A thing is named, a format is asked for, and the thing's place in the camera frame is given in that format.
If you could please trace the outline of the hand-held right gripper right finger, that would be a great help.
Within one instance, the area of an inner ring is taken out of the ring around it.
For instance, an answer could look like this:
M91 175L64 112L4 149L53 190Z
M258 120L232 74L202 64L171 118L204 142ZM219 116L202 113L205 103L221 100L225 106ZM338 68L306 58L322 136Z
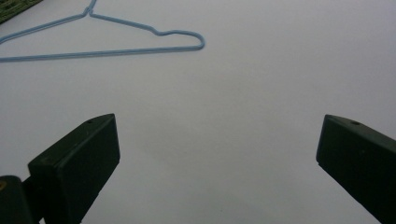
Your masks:
M381 224L396 224L396 140L355 120L327 115L316 160Z

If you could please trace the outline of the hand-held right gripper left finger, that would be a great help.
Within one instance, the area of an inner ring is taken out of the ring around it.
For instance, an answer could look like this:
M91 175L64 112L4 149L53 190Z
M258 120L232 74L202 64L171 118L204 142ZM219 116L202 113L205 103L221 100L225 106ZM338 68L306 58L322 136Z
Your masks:
M30 161L46 224L80 224L119 162L113 114L83 122Z

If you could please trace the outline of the dark green patterned cloth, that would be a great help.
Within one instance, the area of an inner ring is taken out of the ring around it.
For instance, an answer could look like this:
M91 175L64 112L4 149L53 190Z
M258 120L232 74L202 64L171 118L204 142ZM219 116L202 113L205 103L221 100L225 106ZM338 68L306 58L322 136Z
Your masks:
M0 24L14 18L43 0L0 0Z

